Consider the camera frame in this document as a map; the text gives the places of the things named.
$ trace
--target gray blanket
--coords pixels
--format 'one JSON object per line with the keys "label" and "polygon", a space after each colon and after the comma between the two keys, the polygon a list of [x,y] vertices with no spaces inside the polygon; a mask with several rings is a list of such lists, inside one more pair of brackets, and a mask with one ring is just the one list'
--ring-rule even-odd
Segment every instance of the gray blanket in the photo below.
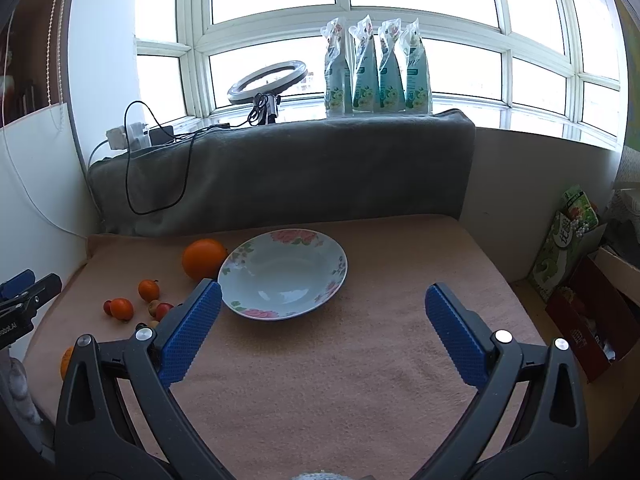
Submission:
{"label": "gray blanket", "polygon": [[[259,226],[440,213],[459,218],[475,126],[459,110],[434,116],[356,115],[207,133],[194,142],[184,197],[135,215],[126,155],[88,179],[105,232],[146,237]],[[189,142],[135,152],[133,207],[174,202]]]}

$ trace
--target red box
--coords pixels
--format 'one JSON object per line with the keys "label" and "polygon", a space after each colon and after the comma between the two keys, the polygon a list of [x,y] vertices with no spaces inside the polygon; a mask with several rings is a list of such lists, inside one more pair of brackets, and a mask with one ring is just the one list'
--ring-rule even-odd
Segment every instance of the red box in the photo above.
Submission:
{"label": "red box", "polygon": [[636,344],[640,338],[640,326],[625,300],[596,264],[589,258],[583,258],[564,287],[549,298],[546,312],[569,342],[587,380],[591,382],[607,370],[610,363],[578,315],[577,310],[582,308],[586,310],[587,317],[596,322],[598,334],[609,341],[616,353],[616,361]]}

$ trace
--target detergent bag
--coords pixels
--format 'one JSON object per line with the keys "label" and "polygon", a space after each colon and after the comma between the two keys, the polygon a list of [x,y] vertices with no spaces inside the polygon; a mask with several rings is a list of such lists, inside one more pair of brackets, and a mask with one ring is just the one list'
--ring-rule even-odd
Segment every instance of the detergent bag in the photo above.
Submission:
{"label": "detergent bag", "polygon": [[420,38],[418,20],[400,35],[400,47],[406,58],[406,99],[408,112],[431,113],[431,82],[427,53]]}
{"label": "detergent bag", "polygon": [[351,71],[346,57],[344,19],[335,18],[320,29],[327,40],[324,54],[324,108],[328,116],[351,113]]}
{"label": "detergent bag", "polygon": [[400,18],[382,22],[378,29],[382,60],[380,60],[380,109],[384,112],[404,110],[404,89],[400,77],[400,66],[394,52],[400,37]]}
{"label": "detergent bag", "polygon": [[380,110],[380,88],[378,87],[378,62],[373,43],[373,26],[369,15],[349,27],[356,39],[356,79],[353,91],[353,110],[373,112]]}

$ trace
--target bowl rim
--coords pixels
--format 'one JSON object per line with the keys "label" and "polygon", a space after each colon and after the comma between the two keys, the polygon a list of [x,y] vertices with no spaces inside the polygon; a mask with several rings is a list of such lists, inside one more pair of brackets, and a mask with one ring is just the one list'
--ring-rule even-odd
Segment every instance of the bowl rim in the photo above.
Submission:
{"label": "bowl rim", "polygon": [[258,235],[255,235],[252,238],[249,238],[248,240],[245,240],[244,242],[242,242],[241,244],[238,245],[238,247],[236,247],[233,251],[230,251],[229,254],[226,256],[225,261],[222,263],[222,265],[220,266],[220,270],[218,271],[218,283],[220,283],[220,278],[222,277],[222,279],[224,280],[225,275],[222,274],[222,269],[223,267],[226,265],[226,263],[228,262],[229,258],[231,257],[231,255],[233,253],[235,253],[240,247],[242,247],[243,245],[245,245],[246,243],[251,242],[252,240],[255,240],[256,238],[260,238],[266,235],[271,235],[273,233],[277,233],[280,231],[308,231],[311,233],[315,233],[317,235],[322,235],[326,238],[328,238],[329,240],[331,240],[342,252],[342,256],[344,257],[344,275],[342,276],[342,279],[340,280],[340,282],[338,282],[338,286],[335,287],[335,289],[332,291],[332,293],[330,295],[328,295],[323,301],[321,301],[320,303],[318,303],[316,306],[313,306],[307,310],[304,310],[302,312],[297,312],[295,314],[292,314],[291,316],[283,316],[283,317],[252,317],[252,316],[246,316],[244,313],[242,312],[238,312],[237,310],[233,309],[233,307],[229,306],[228,304],[225,303],[224,299],[222,301],[222,303],[224,305],[226,305],[226,307],[231,310],[234,314],[238,314],[238,316],[242,316],[245,317],[247,319],[253,319],[254,321],[284,321],[286,319],[292,319],[294,317],[299,317],[299,316],[303,316],[304,314],[308,314],[309,312],[315,310],[316,308],[320,308],[321,306],[323,306],[327,301],[329,301],[332,297],[334,297],[334,295],[336,294],[336,292],[338,292],[338,290],[340,290],[340,288],[342,287],[342,285],[344,284],[344,280],[346,280],[347,278],[347,273],[349,272],[349,262],[347,260],[347,253],[344,251],[344,248],[331,236],[329,236],[328,234],[325,234],[323,232],[320,231],[316,231],[314,229],[307,229],[304,227],[283,227],[281,229],[274,229],[271,231],[266,231],[264,233],[260,233]]}

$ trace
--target plate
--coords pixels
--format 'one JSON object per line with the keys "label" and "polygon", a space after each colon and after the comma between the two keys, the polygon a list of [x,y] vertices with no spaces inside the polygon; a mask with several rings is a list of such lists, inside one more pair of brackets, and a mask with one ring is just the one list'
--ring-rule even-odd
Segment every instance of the plate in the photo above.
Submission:
{"label": "plate", "polygon": [[347,275],[347,256],[333,238],[279,229],[240,245],[220,268],[222,299],[240,316],[277,321],[327,302]]}

